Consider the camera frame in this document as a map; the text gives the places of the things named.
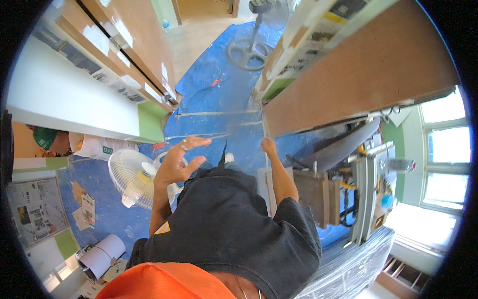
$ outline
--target green cap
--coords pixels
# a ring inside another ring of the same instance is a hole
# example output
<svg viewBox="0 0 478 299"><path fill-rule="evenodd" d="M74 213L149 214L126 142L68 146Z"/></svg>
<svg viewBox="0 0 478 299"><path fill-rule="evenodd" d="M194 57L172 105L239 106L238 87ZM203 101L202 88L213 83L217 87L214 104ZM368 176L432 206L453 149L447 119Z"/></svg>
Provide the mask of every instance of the green cap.
<svg viewBox="0 0 478 299"><path fill-rule="evenodd" d="M55 141L58 130L38 127L33 132L33 139L44 150L48 150Z"/></svg>

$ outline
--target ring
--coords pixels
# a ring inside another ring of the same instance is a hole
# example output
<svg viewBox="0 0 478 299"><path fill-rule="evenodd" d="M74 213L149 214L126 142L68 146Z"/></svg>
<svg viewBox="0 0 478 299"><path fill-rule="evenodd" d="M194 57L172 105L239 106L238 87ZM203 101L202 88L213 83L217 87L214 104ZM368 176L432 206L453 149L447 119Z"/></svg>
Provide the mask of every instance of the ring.
<svg viewBox="0 0 478 299"><path fill-rule="evenodd" d="M187 153L187 152L189 151L184 144L180 145L179 147L181 147L181 149L182 149L185 153Z"/></svg>

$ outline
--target plastic wrap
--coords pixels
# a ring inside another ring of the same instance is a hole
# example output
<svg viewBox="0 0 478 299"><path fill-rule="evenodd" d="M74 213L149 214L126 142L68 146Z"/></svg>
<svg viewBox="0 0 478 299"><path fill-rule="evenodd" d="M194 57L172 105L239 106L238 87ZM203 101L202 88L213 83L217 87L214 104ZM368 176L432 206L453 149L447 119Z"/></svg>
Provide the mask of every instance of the plastic wrap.
<svg viewBox="0 0 478 299"><path fill-rule="evenodd" d="M296 299L354 298L373 282L390 253L395 231L381 227L362 246L336 241L322 252L322 263Z"/></svg>

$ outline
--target electric fan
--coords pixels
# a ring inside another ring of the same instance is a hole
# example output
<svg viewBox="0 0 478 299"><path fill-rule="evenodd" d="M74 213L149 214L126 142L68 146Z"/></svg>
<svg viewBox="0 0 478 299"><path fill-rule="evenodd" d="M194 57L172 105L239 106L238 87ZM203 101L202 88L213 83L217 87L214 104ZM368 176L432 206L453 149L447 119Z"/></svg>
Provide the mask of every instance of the electric fan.
<svg viewBox="0 0 478 299"><path fill-rule="evenodd" d="M127 208L134 205L152 209L153 180L161 165L160 159L167 154L161 153L152 161L147 156L130 149L114 152L108 160L109 175L121 193L121 202ZM168 186L169 204L172 205L176 194L183 188L177 184Z"/></svg>
<svg viewBox="0 0 478 299"><path fill-rule="evenodd" d="M289 9L289 0L251 0L249 9L252 13L257 13L254 31L250 38L238 39L229 45L227 53L229 59L239 67L256 71L264 68L271 54L266 44L256 41L257 32L262 22L266 23L273 30L283 29L289 21L292 13ZM233 52L239 52L239 57L234 56ZM250 66L253 60L258 60L260 65Z"/></svg>

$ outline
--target necklace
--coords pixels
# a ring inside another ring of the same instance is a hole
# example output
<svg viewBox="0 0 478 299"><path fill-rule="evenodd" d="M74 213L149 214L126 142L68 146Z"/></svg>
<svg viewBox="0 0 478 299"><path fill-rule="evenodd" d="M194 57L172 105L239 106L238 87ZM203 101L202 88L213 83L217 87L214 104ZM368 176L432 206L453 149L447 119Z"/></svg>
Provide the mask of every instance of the necklace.
<svg viewBox="0 0 478 299"><path fill-rule="evenodd" d="M240 290L242 291L242 294L244 294L244 297L247 299L246 293L244 292L244 290L243 290L242 287L240 286L239 280L238 280L238 278L236 277L235 274L234 274L234 278L235 278L236 281L238 282L238 285L239 285ZM259 288L257 288L257 290L259 291L259 299L262 299L261 290L260 290Z"/></svg>

